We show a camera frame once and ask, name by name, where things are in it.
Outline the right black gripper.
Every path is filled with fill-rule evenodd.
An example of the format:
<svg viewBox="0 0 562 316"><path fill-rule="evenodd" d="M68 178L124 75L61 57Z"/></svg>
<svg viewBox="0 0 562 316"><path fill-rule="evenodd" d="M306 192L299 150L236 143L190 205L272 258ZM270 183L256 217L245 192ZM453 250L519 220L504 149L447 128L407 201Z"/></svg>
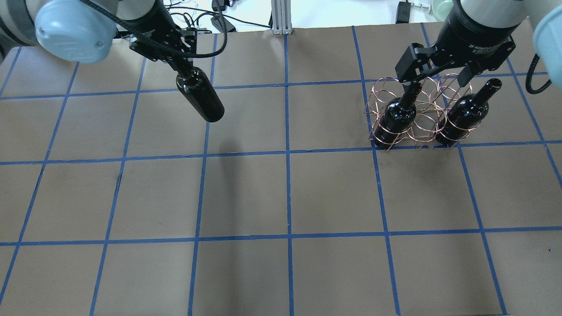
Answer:
<svg viewBox="0 0 562 316"><path fill-rule="evenodd" d="M440 73L439 67L464 67L456 80L465 87L484 70L502 66L516 47L516 28L516 4L454 4L433 46L406 48L395 66L396 78L409 85Z"/></svg>

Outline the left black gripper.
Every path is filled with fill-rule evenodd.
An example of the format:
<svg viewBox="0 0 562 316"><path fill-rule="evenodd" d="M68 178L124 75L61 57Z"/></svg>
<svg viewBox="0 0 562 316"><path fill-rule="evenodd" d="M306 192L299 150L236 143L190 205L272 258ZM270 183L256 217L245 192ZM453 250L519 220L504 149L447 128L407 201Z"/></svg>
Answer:
<svg viewBox="0 0 562 316"><path fill-rule="evenodd" d="M162 0L120 0L119 18L159 44L195 53L196 41L184 40L185 32L175 24ZM169 66L180 76L191 76L194 72L193 61L187 57L170 56Z"/></svg>

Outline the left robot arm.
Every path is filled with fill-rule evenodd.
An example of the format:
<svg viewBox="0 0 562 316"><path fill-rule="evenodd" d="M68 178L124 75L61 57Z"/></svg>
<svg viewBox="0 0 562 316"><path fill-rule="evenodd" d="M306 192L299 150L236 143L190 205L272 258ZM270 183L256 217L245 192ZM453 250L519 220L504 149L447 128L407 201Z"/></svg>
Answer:
<svg viewBox="0 0 562 316"><path fill-rule="evenodd" d="M122 28L132 34L130 49L163 61L186 78L197 72L191 57L195 34L177 26L162 0L3 0L1 59L16 47L41 46L67 61L104 60Z"/></svg>

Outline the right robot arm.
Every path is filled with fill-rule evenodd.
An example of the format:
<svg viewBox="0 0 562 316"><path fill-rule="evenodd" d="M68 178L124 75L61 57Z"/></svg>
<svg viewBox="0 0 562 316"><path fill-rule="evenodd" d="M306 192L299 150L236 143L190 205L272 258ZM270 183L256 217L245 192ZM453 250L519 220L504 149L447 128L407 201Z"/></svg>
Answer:
<svg viewBox="0 0 562 316"><path fill-rule="evenodd" d="M464 87L506 61L515 48L512 33L529 18L535 53L560 87L561 9L559 0L455 0L437 41L430 47L411 44L396 64L396 77L409 84L461 68L457 80Z"/></svg>

